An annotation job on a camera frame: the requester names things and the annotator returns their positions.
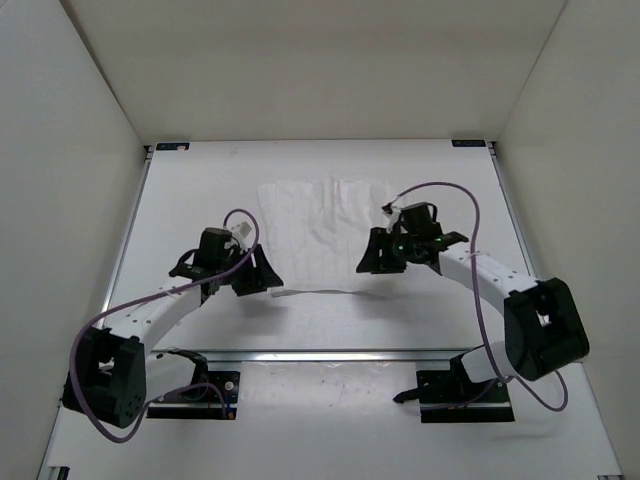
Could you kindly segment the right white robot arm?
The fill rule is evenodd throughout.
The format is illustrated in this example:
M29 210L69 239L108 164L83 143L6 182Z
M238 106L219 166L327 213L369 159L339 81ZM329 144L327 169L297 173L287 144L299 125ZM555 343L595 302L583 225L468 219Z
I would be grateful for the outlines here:
M476 304L488 303L503 317L503 339L457 358L459 368L448 376L453 396L471 400L486 381L500 377L536 381L589 354L564 281L519 273L475 250L466 236L444 232L426 202L403 208L387 204L382 210L389 222L371 229L357 272L399 274L410 264L424 265L470 289Z

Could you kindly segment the white fabric skirt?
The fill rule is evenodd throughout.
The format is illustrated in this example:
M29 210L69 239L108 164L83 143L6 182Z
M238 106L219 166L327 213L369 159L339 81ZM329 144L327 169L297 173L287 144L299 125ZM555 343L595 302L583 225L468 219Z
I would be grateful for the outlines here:
M397 275L356 272L370 229L388 224L381 207L393 193L388 182L335 177L280 180L259 186L261 242L284 283L274 288L272 295L395 296Z

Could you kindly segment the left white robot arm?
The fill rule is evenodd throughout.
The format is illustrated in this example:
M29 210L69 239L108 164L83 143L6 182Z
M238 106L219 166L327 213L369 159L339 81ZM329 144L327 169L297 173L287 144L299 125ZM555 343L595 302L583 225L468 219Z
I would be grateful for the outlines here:
M220 396L220 388L209 382L203 355L155 348L223 286L238 297L282 286L262 246L247 242L251 234L247 223L205 229L198 247L177 260L158 293L115 309L106 326L84 332L76 342L75 371L67 377L63 406L124 429L162 397L196 402Z

